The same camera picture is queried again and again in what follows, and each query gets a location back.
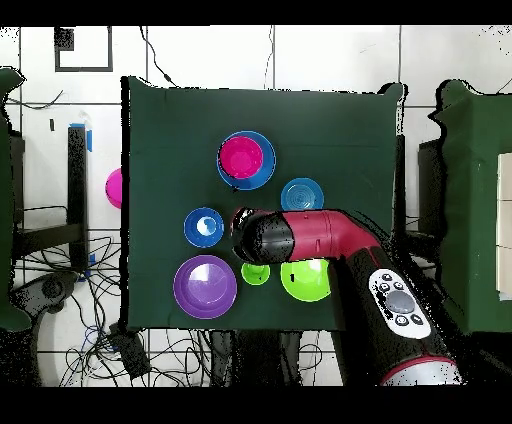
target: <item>small green bowl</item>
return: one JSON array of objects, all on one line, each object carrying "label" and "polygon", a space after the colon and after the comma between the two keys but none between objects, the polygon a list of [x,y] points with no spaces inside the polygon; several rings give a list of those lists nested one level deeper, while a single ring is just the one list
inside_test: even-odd
[{"label": "small green bowl", "polygon": [[270,277],[270,267],[268,265],[242,265],[243,279],[253,286],[259,286]]}]

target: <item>metal stand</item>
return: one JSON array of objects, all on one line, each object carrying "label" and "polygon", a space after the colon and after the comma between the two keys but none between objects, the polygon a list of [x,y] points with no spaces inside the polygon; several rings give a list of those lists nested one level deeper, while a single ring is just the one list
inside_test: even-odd
[{"label": "metal stand", "polygon": [[[14,183],[14,222],[23,219],[23,152],[21,134],[11,136]],[[68,129],[68,213],[67,224],[37,230],[16,228],[13,240],[13,260],[33,252],[69,243],[71,268],[78,272],[87,268],[87,174],[85,128]]]}]

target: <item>table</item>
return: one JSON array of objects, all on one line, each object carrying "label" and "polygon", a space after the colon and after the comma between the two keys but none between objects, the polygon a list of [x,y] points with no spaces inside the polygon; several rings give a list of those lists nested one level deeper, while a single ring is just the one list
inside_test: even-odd
[{"label": "table", "polygon": [[[239,206],[280,209],[280,193],[295,177],[317,181],[325,208],[359,210],[389,231],[392,223],[397,102],[400,84],[379,94],[309,91],[155,88],[135,77],[129,86],[128,326],[342,330],[331,299],[304,303],[282,287],[279,266],[262,286],[240,275],[231,252],[229,221]],[[276,151],[272,178],[260,189],[233,192],[219,176],[220,143],[241,130],[266,136]],[[190,211],[217,210],[226,229],[209,249],[187,242],[183,222]],[[176,304],[172,283],[179,266],[200,254],[225,260],[235,272],[238,294],[232,308],[213,320],[188,316]]]}]

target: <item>blue plate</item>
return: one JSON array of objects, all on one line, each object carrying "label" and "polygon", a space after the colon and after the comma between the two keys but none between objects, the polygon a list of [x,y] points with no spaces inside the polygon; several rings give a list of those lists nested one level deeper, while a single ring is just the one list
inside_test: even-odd
[{"label": "blue plate", "polygon": [[260,133],[255,131],[239,131],[234,134],[231,134],[225,141],[230,138],[236,136],[245,136],[253,139],[261,148],[263,153],[263,163],[261,165],[260,170],[249,178],[233,178],[226,174],[219,166],[218,154],[216,158],[217,162],[217,170],[219,171],[222,179],[229,184],[231,187],[236,188],[237,190],[254,190],[256,188],[260,188],[263,184],[265,184],[270,177],[274,173],[274,169],[276,168],[276,153],[270,141],[266,139],[266,137],[262,136]]},{"label": "blue plate", "polygon": [[322,209],[324,193],[311,178],[295,178],[281,191],[281,207],[285,211]]}]

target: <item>purple plate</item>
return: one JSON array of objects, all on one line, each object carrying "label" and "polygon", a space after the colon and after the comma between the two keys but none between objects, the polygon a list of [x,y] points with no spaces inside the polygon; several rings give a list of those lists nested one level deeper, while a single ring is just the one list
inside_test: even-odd
[{"label": "purple plate", "polygon": [[184,262],[173,284],[181,309],[199,319],[226,313],[236,297],[236,278],[230,266],[212,255],[199,255]]}]

